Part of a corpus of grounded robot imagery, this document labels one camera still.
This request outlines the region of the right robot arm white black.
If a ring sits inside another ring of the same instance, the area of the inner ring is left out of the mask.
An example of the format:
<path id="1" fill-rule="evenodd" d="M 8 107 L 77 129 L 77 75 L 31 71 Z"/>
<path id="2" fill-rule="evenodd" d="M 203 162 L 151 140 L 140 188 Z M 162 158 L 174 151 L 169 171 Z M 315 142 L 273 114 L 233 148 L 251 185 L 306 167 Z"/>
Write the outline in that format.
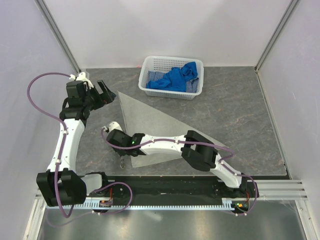
<path id="1" fill-rule="evenodd" d="M 185 135 L 164 137 L 144 133 L 129 136 L 122 130 L 113 129 L 105 141 L 121 157 L 177 155 L 195 170 L 213 173 L 224 182 L 233 196 L 240 197 L 247 191 L 242 173 L 225 161 L 233 157 L 234 152 L 214 144 L 194 130 L 188 130 Z"/>

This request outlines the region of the grey cloth napkin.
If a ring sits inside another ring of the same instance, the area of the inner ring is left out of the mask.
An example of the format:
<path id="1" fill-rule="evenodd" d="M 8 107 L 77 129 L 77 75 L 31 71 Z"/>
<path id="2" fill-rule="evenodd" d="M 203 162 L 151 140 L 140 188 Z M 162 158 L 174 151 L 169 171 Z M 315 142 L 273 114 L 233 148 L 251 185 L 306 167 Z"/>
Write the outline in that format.
<path id="1" fill-rule="evenodd" d="M 129 136 L 136 133 L 144 133 L 146 135 L 167 138 L 186 135 L 188 130 L 193 130 L 203 135 L 215 145 L 224 146 L 217 139 L 122 92 L 118 92 L 118 98 L 126 133 Z"/>

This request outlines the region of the silver metal fork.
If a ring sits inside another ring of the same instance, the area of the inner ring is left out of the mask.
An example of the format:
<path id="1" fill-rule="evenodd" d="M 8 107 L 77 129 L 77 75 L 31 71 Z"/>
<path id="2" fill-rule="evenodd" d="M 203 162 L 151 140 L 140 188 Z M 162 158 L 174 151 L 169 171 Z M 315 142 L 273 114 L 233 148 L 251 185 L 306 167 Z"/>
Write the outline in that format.
<path id="1" fill-rule="evenodd" d="M 125 158 L 124 158 L 124 156 L 120 157 L 120 165 L 119 166 L 120 166 L 121 169 L 125 168 Z"/>

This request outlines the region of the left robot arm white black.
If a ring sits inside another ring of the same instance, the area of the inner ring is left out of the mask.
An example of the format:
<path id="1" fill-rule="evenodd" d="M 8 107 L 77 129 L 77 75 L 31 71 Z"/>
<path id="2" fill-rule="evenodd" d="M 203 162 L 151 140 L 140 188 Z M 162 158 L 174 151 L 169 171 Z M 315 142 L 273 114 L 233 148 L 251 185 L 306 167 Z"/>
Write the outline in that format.
<path id="1" fill-rule="evenodd" d="M 45 172 L 38 173 L 36 183 L 49 207 L 82 204 L 94 192 L 106 196 L 110 185 L 102 172 L 76 174 L 76 158 L 81 136 L 90 112 L 110 104 L 116 94 L 99 80 L 102 93 L 88 80 L 74 80 L 66 84 L 67 98 L 59 114 L 60 134 L 52 160 Z"/>

